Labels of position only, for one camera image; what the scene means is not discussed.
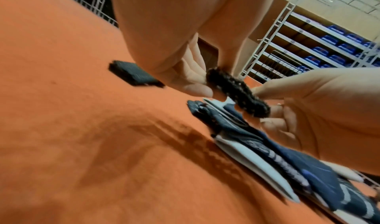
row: orange surface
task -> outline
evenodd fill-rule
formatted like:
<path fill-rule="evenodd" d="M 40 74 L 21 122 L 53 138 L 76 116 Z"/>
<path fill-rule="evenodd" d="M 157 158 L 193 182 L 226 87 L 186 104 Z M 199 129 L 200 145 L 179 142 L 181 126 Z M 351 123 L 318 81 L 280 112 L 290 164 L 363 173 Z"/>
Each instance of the orange surface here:
<path fill-rule="evenodd" d="M 110 73 L 117 28 L 72 0 L 0 10 L 1 223 L 331 223 L 227 159 L 189 96 Z"/>

